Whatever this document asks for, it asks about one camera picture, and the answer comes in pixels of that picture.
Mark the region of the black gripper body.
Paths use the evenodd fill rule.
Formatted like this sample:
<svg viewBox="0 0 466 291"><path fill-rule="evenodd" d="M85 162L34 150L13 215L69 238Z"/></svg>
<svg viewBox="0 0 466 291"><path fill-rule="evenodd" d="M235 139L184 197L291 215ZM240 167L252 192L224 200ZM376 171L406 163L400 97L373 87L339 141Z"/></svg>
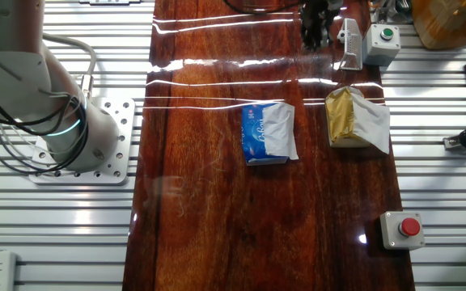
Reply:
<svg viewBox="0 0 466 291"><path fill-rule="evenodd" d="M337 2L335 0L307 0L299 9L301 26L320 27L323 22L332 24L337 15Z"/></svg>

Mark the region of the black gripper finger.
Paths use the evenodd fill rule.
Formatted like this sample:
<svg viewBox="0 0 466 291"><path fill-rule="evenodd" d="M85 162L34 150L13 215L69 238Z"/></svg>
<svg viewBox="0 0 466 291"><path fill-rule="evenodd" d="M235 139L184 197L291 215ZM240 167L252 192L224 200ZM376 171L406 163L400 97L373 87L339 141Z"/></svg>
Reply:
<svg viewBox="0 0 466 291"><path fill-rule="evenodd" d="M323 22L320 25L320 42L319 46L321 49L327 48L332 43L332 35L330 33L330 24Z"/></svg>
<svg viewBox="0 0 466 291"><path fill-rule="evenodd" d="M301 37L303 47L308 51L316 51L318 44L316 41L316 29L313 26L307 27L305 24L301 26Z"/></svg>

